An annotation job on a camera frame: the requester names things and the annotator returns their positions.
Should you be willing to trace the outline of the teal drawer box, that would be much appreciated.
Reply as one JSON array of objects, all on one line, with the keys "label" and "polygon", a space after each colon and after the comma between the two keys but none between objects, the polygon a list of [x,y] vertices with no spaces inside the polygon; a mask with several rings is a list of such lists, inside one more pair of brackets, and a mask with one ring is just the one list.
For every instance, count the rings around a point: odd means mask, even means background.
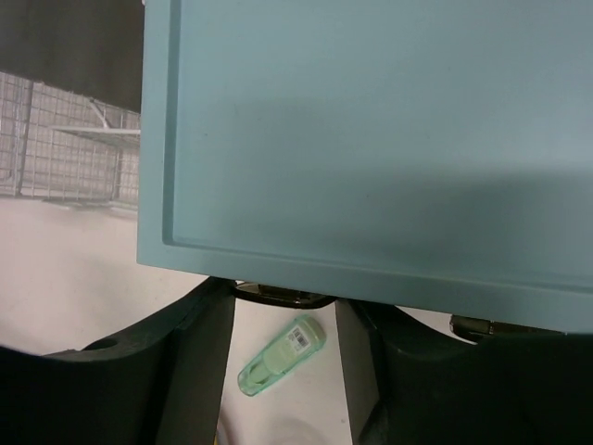
[{"label": "teal drawer box", "polygon": [[149,1],[137,260],[592,329],[588,1]]}]

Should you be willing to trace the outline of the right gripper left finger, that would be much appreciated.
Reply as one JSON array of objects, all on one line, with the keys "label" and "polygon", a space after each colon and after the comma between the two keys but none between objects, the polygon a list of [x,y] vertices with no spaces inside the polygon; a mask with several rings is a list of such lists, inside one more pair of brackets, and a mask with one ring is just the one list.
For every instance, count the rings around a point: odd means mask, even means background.
[{"label": "right gripper left finger", "polygon": [[235,300],[209,278],[82,350],[1,350],[5,444],[210,444]]}]

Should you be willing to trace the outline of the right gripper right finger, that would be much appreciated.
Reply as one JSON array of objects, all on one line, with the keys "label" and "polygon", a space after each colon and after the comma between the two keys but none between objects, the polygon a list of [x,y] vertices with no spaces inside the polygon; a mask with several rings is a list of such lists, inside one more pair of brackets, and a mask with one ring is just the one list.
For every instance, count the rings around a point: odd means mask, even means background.
[{"label": "right gripper right finger", "polygon": [[337,333],[357,444],[588,444],[592,338],[468,344],[401,309],[341,299]]}]

